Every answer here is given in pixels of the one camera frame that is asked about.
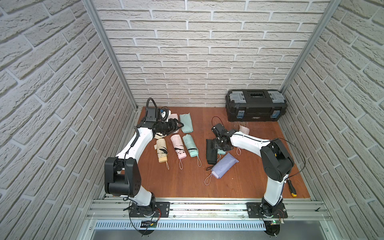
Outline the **light pink sleeved umbrella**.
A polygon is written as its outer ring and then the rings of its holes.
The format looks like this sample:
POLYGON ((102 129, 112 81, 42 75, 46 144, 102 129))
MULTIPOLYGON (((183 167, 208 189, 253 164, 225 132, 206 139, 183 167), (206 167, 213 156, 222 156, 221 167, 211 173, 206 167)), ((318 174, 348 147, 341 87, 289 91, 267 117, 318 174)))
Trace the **light pink sleeved umbrella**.
POLYGON ((178 120, 178 115, 176 113, 169 115, 168 122, 170 122, 172 128, 175 129, 174 134, 177 134, 179 132, 179 129, 178 129, 179 124, 176 121, 174 121, 174 119, 178 120))

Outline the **black umbrella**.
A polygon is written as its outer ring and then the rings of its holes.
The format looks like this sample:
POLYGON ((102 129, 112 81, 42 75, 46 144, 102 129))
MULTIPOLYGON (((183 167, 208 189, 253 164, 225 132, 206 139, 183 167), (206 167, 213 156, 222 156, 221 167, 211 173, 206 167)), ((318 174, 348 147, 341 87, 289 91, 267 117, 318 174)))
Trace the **black umbrella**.
POLYGON ((206 168, 206 171, 211 170, 214 165, 218 162, 218 150, 214 149, 214 141, 213 140, 206 140, 206 159, 208 163, 208 167, 206 168))

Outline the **lilac sleeved umbrella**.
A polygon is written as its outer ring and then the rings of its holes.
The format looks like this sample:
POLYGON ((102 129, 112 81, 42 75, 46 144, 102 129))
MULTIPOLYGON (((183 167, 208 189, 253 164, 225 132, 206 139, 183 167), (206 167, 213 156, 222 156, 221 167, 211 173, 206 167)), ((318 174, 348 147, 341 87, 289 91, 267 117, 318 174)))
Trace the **lilac sleeved umbrella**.
POLYGON ((211 182, 212 177, 215 177, 216 179, 221 179, 224 174, 227 173, 238 162, 239 161, 230 153, 226 154, 215 165, 206 168, 206 170, 210 171, 211 173, 205 178, 204 184, 208 186, 211 182))

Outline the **mint green sleeved umbrella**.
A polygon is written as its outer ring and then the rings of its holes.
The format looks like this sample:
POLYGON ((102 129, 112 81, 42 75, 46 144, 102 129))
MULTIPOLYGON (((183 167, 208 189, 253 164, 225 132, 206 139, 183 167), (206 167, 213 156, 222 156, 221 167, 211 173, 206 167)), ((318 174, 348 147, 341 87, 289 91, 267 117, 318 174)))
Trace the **mint green sleeved umbrella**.
POLYGON ((184 125, 182 127, 182 131, 184 134, 189 134, 194 131, 190 113, 180 115, 180 122, 184 125))

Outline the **beige umbrella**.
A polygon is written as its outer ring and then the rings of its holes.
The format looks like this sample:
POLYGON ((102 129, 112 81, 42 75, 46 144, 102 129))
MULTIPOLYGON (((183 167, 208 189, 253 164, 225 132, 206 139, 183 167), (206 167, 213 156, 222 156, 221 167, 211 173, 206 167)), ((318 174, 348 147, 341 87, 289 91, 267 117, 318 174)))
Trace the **beige umbrella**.
POLYGON ((156 145, 154 147, 157 151, 159 163, 165 163, 167 169, 169 170, 170 168, 168 164, 168 149, 166 145, 166 140, 164 138, 157 139, 156 145))

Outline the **beige umbrella sleeve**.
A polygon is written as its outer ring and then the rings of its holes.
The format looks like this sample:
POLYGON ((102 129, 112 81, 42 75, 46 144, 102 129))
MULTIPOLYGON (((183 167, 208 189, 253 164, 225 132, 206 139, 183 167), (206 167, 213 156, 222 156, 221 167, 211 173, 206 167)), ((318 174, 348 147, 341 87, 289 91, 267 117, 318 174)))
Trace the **beige umbrella sleeve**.
POLYGON ((163 135, 163 134, 161 134, 161 133, 155 133, 155 136, 154 136, 154 138, 156 139, 156 140, 158 140, 158 139, 162 139, 162 138, 165 138, 166 137, 166 135, 163 135))

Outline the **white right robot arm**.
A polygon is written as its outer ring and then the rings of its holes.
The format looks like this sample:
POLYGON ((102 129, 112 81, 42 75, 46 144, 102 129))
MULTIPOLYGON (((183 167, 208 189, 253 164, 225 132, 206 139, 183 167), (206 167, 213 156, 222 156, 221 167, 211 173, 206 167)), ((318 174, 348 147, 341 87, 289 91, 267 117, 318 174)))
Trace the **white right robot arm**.
POLYGON ((284 185, 295 165, 283 142, 280 139, 259 139, 236 130, 228 131, 222 124, 212 127, 212 132, 216 136, 214 149, 230 151, 241 148, 261 157, 268 180, 260 208, 266 217, 282 208, 284 185))

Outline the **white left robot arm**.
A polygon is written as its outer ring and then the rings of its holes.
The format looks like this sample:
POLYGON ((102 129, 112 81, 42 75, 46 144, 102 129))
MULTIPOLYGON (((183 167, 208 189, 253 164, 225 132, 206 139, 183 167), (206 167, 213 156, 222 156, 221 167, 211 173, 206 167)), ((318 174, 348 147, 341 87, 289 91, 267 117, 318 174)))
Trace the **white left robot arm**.
POLYGON ((135 126, 135 134, 128 145, 115 157, 105 161, 105 192, 117 197, 125 197, 134 206, 153 214, 156 198, 152 192, 142 187, 138 161, 147 145, 156 134, 168 136, 184 126, 177 119, 168 121, 142 120, 135 126))

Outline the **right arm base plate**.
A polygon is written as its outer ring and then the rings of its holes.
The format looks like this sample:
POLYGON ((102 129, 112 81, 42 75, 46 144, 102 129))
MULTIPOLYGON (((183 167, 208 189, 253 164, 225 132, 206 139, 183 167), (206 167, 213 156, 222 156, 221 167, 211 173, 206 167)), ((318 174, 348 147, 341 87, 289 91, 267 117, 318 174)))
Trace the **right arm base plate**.
POLYGON ((248 202, 246 203, 248 216, 250 219, 256 218, 288 218, 288 213, 282 201, 275 206, 270 206, 267 202, 248 202))

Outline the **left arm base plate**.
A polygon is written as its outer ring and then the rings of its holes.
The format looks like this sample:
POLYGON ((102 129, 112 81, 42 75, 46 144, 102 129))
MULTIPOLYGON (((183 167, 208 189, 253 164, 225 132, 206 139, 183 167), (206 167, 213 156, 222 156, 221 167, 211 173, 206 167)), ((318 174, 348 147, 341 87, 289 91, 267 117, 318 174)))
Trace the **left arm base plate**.
POLYGON ((141 207, 132 203, 129 208, 129 216, 131 218, 168 218, 170 212, 170 202, 158 202, 141 207))

